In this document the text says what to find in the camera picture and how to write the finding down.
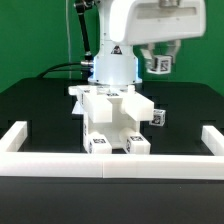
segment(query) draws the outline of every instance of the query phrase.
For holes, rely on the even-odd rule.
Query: cable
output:
[[[55,65],[55,66],[52,66],[50,68],[48,68],[47,70],[45,70],[44,72],[41,72],[37,78],[38,79],[41,79],[43,78],[48,72],[52,71],[52,70],[55,70],[57,68],[62,68],[62,67],[67,67],[67,66],[72,66],[72,65],[81,65],[80,62],[72,62],[72,63],[63,63],[63,64],[59,64],[59,65]]]
[[[69,0],[66,0],[66,29],[67,29],[67,39],[68,39],[68,60],[72,62],[72,52],[71,52],[71,34],[70,34],[70,22],[69,22]],[[72,78],[72,71],[69,72],[69,79]]]
[[[51,70],[49,72],[68,72],[68,71],[81,71],[81,69],[57,69],[57,70]]]

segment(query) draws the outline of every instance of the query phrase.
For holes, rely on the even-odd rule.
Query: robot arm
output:
[[[204,0],[114,0],[109,27],[114,42],[142,45],[149,73],[166,74],[176,61],[180,39],[202,36],[205,23]],[[166,54],[154,55],[154,43],[167,41]]]

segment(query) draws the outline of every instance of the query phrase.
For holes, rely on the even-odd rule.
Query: white block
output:
[[[147,155],[150,153],[151,144],[139,132],[124,128],[119,137],[126,153]]]
[[[76,96],[78,94],[77,86],[69,86],[68,93],[70,96]]]
[[[101,95],[83,95],[84,110],[93,123],[112,122],[112,104]]]
[[[155,109],[153,111],[153,120],[149,121],[149,124],[154,126],[163,126],[165,123],[165,114],[165,110]]]
[[[0,153],[0,176],[102,178],[99,155],[76,153]]]
[[[103,178],[136,178],[133,155],[111,155],[103,161]]]
[[[0,152],[17,152],[26,138],[27,122],[15,122],[0,140]]]
[[[104,135],[93,133],[89,135],[87,150],[90,154],[111,154],[112,146]]]
[[[224,179],[221,156],[138,156],[136,169],[137,178]]]
[[[201,140],[215,156],[224,156],[224,136],[214,126],[203,126]]]
[[[153,110],[154,103],[138,93],[126,95],[121,105],[121,112],[125,111],[135,121],[152,120]]]

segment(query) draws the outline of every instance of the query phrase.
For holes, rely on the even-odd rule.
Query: white plastic piece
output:
[[[76,101],[72,114],[84,114],[83,107],[80,105],[79,101]]]
[[[3,152],[0,176],[224,180],[224,157]]]
[[[134,85],[77,86],[76,90],[79,106],[84,110],[83,145],[87,152],[89,151],[89,136],[93,132],[103,134],[113,149],[122,147],[125,149],[119,133],[124,128],[130,128],[139,133],[140,121],[149,121],[153,118],[154,103],[136,93]],[[132,153],[149,152],[149,149],[140,151],[137,152],[133,148]]]
[[[69,86],[68,87],[68,93],[71,96],[76,96],[78,94],[77,87],[76,86]]]
[[[119,137],[126,153],[146,155],[150,153],[151,144],[139,132],[124,128]]]
[[[17,152],[26,138],[27,122],[15,122],[0,140],[0,152]]]
[[[100,177],[99,155],[74,153],[0,153],[1,176]]]
[[[112,122],[112,104],[105,96],[85,94],[83,107],[94,123]]]
[[[111,154],[112,146],[104,135],[92,133],[89,135],[88,153],[92,154]]]
[[[201,140],[215,156],[224,156],[224,136],[214,126],[203,126]]]
[[[153,111],[153,120],[149,121],[149,124],[154,126],[163,126],[165,124],[165,114],[165,110],[155,109]]]
[[[135,121],[149,121],[153,119],[154,103],[138,93],[125,96],[121,106],[122,109]]]
[[[204,0],[181,0],[178,7],[159,7],[158,0],[114,0],[110,12],[110,38],[139,45],[202,36]]]
[[[135,94],[135,86],[128,85],[128,94]]]
[[[224,158],[150,155],[136,157],[137,178],[224,179]]]

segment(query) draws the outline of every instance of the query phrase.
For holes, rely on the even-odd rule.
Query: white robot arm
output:
[[[166,74],[175,63],[180,39],[205,32],[204,0],[114,0],[110,11],[110,38],[116,43],[143,45],[147,71]],[[165,56],[155,56],[154,43],[167,42]]]
[[[180,39],[205,32],[204,0],[101,0],[95,4],[100,15],[100,51],[94,59],[92,82],[141,82],[133,45],[142,46],[148,72],[170,73]],[[165,56],[154,55],[154,44],[167,41]]]

